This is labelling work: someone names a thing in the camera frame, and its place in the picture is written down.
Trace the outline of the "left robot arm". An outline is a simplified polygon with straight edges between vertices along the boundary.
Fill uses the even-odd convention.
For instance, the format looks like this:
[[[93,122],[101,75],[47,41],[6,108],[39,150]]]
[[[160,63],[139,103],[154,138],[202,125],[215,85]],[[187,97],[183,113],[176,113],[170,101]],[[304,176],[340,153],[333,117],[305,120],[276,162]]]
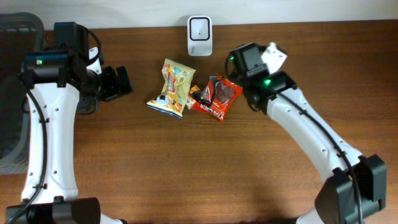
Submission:
[[[8,223],[114,223],[95,197],[80,198],[73,167],[76,115],[96,112],[133,91],[125,67],[105,67],[95,33],[75,22],[54,25],[54,44],[29,53],[19,79],[30,113],[29,164],[21,204]]]

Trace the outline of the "small orange box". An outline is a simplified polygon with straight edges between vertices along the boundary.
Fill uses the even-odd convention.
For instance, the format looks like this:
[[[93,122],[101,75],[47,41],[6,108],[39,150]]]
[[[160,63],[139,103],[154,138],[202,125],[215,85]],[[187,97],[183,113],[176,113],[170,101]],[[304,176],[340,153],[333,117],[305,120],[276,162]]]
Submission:
[[[194,85],[191,87],[191,89],[188,92],[188,98],[187,98],[187,103],[186,103],[186,107],[190,110],[193,108],[193,106],[195,105],[195,103],[197,102],[194,97],[192,96],[193,93],[195,92],[199,92],[200,88],[197,85]]]

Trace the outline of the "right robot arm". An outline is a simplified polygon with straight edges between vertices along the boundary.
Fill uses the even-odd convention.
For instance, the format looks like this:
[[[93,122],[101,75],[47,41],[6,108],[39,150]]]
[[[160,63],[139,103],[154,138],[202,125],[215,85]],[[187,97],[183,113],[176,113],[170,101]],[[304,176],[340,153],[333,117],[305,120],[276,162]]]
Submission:
[[[228,79],[243,88],[249,107],[282,126],[323,181],[313,209],[278,223],[364,223],[386,207],[387,166],[378,155],[366,157],[347,143],[312,108],[281,69],[286,58],[274,42],[251,42],[233,49],[224,65]]]

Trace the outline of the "yellow chips bag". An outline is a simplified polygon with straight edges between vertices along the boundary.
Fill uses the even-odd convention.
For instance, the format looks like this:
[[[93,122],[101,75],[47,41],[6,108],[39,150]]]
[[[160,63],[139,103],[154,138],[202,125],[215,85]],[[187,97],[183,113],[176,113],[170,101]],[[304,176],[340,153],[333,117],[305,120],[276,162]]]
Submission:
[[[147,102],[147,106],[160,113],[182,119],[195,72],[194,68],[166,57],[162,67],[165,81],[163,89],[161,94]]]

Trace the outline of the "orange red snack bag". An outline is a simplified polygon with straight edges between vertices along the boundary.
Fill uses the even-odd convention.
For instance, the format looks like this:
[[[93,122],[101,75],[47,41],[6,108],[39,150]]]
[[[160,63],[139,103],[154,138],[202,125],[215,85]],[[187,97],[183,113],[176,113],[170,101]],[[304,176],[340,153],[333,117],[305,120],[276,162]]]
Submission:
[[[242,92],[243,89],[239,85],[222,77],[216,85],[211,106],[207,107],[196,102],[192,109],[202,113],[211,114],[220,121],[224,121],[229,107]]]

